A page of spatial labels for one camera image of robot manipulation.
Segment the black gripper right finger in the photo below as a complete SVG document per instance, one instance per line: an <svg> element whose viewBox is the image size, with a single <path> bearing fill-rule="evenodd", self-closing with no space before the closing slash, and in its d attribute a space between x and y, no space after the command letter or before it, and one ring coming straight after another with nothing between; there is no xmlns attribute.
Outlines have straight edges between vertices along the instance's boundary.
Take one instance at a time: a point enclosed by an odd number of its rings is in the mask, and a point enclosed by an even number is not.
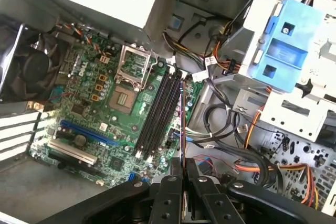
<svg viewBox="0 0 336 224"><path fill-rule="evenodd" d="M220 191L212 178L198 173L195 161L184 162L184 184L192 218L210 223L308 223L309 209L259 186L237 181Z"/></svg>

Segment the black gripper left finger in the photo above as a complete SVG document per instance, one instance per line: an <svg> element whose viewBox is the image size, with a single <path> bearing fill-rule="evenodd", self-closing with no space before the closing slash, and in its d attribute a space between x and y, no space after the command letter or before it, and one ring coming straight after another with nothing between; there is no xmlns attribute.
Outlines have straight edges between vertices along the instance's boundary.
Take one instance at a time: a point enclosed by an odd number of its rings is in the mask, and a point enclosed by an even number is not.
<svg viewBox="0 0 336 224"><path fill-rule="evenodd" d="M148 184L132 180L79 202L42 223L181 223L183 176L181 160L170 172Z"/></svg>

